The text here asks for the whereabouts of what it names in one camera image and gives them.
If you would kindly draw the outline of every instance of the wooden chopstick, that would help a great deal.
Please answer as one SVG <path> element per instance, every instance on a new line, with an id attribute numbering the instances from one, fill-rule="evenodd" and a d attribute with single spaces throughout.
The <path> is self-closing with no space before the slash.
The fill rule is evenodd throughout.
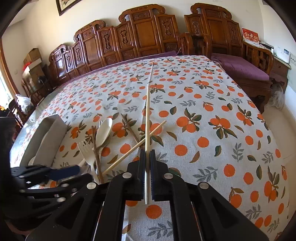
<path id="1" fill-rule="evenodd" d="M 95 131 L 96 130 L 95 130 L 94 126 L 91 126 L 91 131 L 92 131 L 92 140 L 93 140 L 93 144 L 94 144 L 94 155 L 95 155 L 95 159 L 96 159 L 96 168 L 98 169 L 99 180 L 100 180 L 101 184 L 103 184 L 104 178 L 103 178 L 102 171 L 101 171 L 101 164 L 100 164 L 98 152 L 96 151 L 96 138 L 95 138 Z"/>
<path id="2" fill-rule="evenodd" d="M 147 86 L 146 96 L 146 126 L 145 126 L 145 182 L 144 182 L 144 199 L 145 204 L 151 204 L 151 177 L 150 177 L 150 86 Z"/>
<path id="3" fill-rule="evenodd" d="M 129 125 L 128 121 L 125 119 L 125 117 L 123 116 L 123 114 L 121 114 L 122 116 L 122 120 L 125 123 L 125 125 L 128 127 L 128 130 L 130 131 L 130 133 L 133 135 L 133 138 L 135 139 L 135 141 L 137 143 L 139 143 L 139 139 L 137 138 L 136 134 L 134 133 L 134 131 L 132 130 L 131 126 Z"/>
<path id="4" fill-rule="evenodd" d="M 159 126 L 157 126 L 151 133 L 150 136 L 152 136 L 160 127 L 162 127 L 166 123 L 166 120 L 164 120 L 162 123 L 160 123 Z M 140 145 L 142 145 L 145 142 L 146 138 L 139 141 L 138 144 L 133 146 L 127 153 L 125 153 L 122 157 L 120 157 L 116 162 L 114 162 L 110 167 L 108 167 L 105 171 L 103 171 L 103 175 L 107 174 L 109 171 L 111 171 L 114 167 L 116 167 L 121 161 L 123 161 L 126 157 L 129 156 L 135 149 L 137 149 Z"/>

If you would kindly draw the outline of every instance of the picture frame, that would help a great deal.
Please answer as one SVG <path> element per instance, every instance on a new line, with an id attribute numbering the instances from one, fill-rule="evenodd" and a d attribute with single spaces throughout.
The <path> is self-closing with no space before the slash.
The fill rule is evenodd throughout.
<path id="1" fill-rule="evenodd" d="M 81 0 L 56 0 L 59 15 L 61 16 L 68 9 L 72 8 L 76 3 L 80 1 Z"/>

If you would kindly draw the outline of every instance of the white plastic bag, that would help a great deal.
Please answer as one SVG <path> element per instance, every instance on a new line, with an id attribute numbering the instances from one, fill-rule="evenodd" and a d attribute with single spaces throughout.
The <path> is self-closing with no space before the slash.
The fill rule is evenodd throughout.
<path id="1" fill-rule="evenodd" d="M 20 105 L 22 112 L 28 114 L 29 111 L 34 107 L 28 97 L 23 97 L 19 94 L 15 95 L 17 97 L 17 103 Z"/>

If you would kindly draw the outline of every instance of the tablecloth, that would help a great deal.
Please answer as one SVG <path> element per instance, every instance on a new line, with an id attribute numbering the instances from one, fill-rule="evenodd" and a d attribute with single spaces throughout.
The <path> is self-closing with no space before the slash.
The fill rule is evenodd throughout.
<path id="1" fill-rule="evenodd" d="M 55 168 L 79 164 L 77 143 L 91 142 L 91 126 L 113 119 L 111 142 L 102 152 L 102 170 L 145 135 L 145 101 L 150 87 L 150 131 L 158 161 L 186 182 L 206 181 L 259 227 L 270 240 L 288 223 L 287 173 L 280 150 L 262 115 L 244 91 L 204 56 L 141 60 L 81 77 L 64 87 L 28 134 L 17 164 L 41 120 L 59 114 L 68 132 Z M 139 159 L 140 150 L 104 176 L 110 181 Z M 173 240 L 168 202 L 126 202 L 123 240 Z"/>

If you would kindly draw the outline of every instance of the silver fork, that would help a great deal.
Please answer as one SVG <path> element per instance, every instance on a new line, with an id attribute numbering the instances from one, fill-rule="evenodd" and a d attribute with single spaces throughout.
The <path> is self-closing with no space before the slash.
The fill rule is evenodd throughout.
<path id="1" fill-rule="evenodd" d="M 95 168 L 94 168 L 94 162 L 95 162 L 96 157 L 94 155 L 94 152 L 93 152 L 91 146 L 88 144 L 88 142 L 86 140 L 84 140 L 84 141 L 78 143 L 78 148 L 79 148 L 82 156 L 84 157 L 85 161 L 91 167 L 91 174 L 94 178 L 94 181 L 97 184 L 101 184 L 98 179 L 98 176 L 96 174 Z"/>

